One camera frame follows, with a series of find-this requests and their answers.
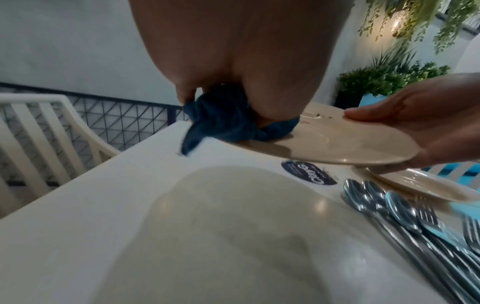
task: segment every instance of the sticker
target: sticker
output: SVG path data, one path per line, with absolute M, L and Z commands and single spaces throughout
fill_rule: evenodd
M 310 163 L 286 160 L 281 162 L 281 166 L 291 175 L 306 180 L 307 182 L 324 186 L 332 186 L 337 184 L 337 181 L 334 178 Z

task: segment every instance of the blue cloth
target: blue cloth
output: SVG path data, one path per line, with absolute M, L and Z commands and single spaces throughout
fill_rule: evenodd
M 247 96 L 238 85 L 217 86 L 197 101 L 186 103 L 183 110 L 193 121 L 181 145 L 183 155 L 188 155 L 205 137 L 230 142 L 279 139 L 288 135 L 300 121 L 295 118 L 259 129 Z

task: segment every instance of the plastic chair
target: plastic chair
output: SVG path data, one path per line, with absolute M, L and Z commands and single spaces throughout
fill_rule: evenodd
M 479 166 L 478 163 L 465 162 L 460 164 L 437 165 L 428 170 L 426 169 L 426 171 L 478 190 L 480 188 Z
M 64 95 L 0 94 L 0 110 L 0 150 L 6 161 L 13 164 L 35 198 L 49 193 L 50 188 L 32 163 L 32 152 L 26 151 L 25 144 L 19 142 L 19 133 L 25 132 L 28 135 L 23 139 L 33 143 L 32 149 L 41 156 L 59 185 L 87 171 L 66 128 L 71 127 L 88 142 L 95 166 L 120 154 L 119 150 L 105 143 L 85 124 Z M 22 130 L 13 130 L 14 123 Z M 47 128 L 53 134 L 50 140 L 44 132 Z M 59 150 L 65 156 L 63 160 L 59 158 Z M 20 207 L 20 200 L 0 176 L 0 215 L 6 215 Z

